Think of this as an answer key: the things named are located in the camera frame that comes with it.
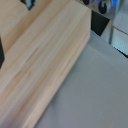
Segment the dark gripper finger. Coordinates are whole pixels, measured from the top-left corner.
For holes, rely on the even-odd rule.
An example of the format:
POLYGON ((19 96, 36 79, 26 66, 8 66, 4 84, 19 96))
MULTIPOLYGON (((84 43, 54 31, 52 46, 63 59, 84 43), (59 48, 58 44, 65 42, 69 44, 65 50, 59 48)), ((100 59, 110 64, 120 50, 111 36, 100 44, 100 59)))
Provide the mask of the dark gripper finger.
POLYGON ((2 47, 2 41, 1 41, 1 38, 0 38, 0 68, 2 67, 4 59, 5 59, 4 51, 3 51, 3 47, 2 47))

